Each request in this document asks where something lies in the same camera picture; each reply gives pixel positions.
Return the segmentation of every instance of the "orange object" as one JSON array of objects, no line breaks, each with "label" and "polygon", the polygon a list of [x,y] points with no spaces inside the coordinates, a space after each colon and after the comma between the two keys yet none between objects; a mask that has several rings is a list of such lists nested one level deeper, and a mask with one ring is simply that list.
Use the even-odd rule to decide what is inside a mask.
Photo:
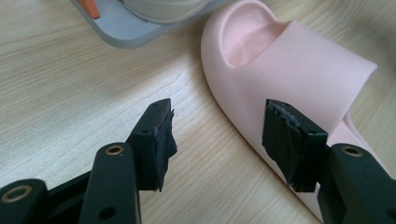
[{"label": "orange object", "polygon": [[79,4],[85,9],[85,11],[93,19],[100,18],[98,7],[95,4],[95,0],[78,0]]}]

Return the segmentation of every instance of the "wood grain surface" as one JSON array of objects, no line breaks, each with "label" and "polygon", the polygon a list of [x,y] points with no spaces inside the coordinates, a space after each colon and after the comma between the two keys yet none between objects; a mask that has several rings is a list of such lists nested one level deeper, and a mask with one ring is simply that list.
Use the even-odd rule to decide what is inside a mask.
[{"label": "wood grain surface", "polygon": [[[395,178],[396,1],[263,2],[378,64],[352,118]],[[178,153],[163,192],[140,193],[144,223],[319,223],[213,98],[208,15],[138,49],[106,44],[66,0],[3,1],[0,18],[0,187],[33,177],[51,189],[89,171],[96,150],[169,97]]]}]

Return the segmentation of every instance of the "black plastic bracket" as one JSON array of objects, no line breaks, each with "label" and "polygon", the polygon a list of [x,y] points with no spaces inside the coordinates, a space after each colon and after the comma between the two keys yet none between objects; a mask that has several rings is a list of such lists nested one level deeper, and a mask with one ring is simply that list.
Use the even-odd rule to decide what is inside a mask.
[{"label": "black plastic bracket", "polygon": [[396,223],[396,181],[365,149],[326,141],[293,106],[267,100],[262,145],[296,192],[320,187],[324,223]]},{"label": "black plastic bracket", "polygon": [[170,99],[151,104],[126,143],[96,153],[92,170],[47,190],[24,179],[0,189],[0,223],[141,223],[139,190],[163,186],[177,152]]}]

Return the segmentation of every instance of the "gray plastic base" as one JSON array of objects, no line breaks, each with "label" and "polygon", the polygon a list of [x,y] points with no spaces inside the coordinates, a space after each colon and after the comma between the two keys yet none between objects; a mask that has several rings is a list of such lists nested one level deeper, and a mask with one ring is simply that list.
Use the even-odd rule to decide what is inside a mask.
[{"label": "gray plastic base", "polygon": [[172,24],[157,24],[144,21],[129,11],[121,0],[96,0],[101,17],[94,20],[81,7],[77,0],[70,0],[91,27],[109,45],[120,49],[132,49],[142,46],[150,40],[174,29],[186,21],[220,6],[225,0],[212,0],[193,17]]}]

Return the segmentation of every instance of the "light wooden surface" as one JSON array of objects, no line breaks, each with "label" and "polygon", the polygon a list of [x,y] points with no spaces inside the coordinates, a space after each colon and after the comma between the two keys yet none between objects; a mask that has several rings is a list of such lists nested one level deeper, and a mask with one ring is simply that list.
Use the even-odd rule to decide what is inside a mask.
[{"label": "light wooden surface", "polygon": [[[378,63],[352,118],[396,177],[396,1],[263,2]],[[163,192],[140,193],[144,223],[318,223],[211,95],[200,59],[207,16],[115,49],[66,0],[3,1],[0,12],[0,187],[34,177],[51,189],[81,175],[170,97],[178,153]]]}]

